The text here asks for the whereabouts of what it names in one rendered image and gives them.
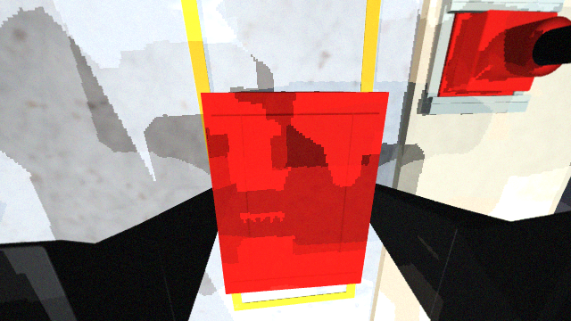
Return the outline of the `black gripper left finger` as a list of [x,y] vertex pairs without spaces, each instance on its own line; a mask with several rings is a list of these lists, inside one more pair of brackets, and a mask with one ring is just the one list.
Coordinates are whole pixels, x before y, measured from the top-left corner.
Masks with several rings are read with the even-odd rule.
[[188,321],[217,233],[210,188],[98,243],[0,243],[0,321]]

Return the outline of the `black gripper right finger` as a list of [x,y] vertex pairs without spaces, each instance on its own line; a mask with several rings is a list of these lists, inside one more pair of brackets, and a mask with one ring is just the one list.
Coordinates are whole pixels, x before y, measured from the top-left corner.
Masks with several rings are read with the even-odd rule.
[[506,220],[376,184],[370,225],[430,321],[553,321],[571,210]]

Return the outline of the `yellow tape border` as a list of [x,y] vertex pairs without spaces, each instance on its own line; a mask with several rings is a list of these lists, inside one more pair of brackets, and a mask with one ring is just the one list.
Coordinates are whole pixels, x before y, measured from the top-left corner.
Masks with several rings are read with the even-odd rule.
[[[362,57],[361,71],[361,92],[373,92],[376,52],[377,52],[377,33],[380,13],[381,0],[367,0],[364,45]],[[191,61],[194,72],[194,81],[198,97],[198,103],[203,123],[203,133],[207,148],[205,126],[203,119],[203,106],[201,93],[210,93],[210,85],[208,72],[206,67],[203,38],[199,20],[199,13],[196,0],[181,0],[185,24],[186,34],[191,55]],[[234,311],[246,309],[261,309],[285,305],[294,305],[310,302],[318,302],[325,300],[340,300],[354,298],[355,284],[347,284],[346,292],[332,292],[300,297],[291,297],[274,300],[259,300],[251,302],[242,302],[241,293],[232,293]]]

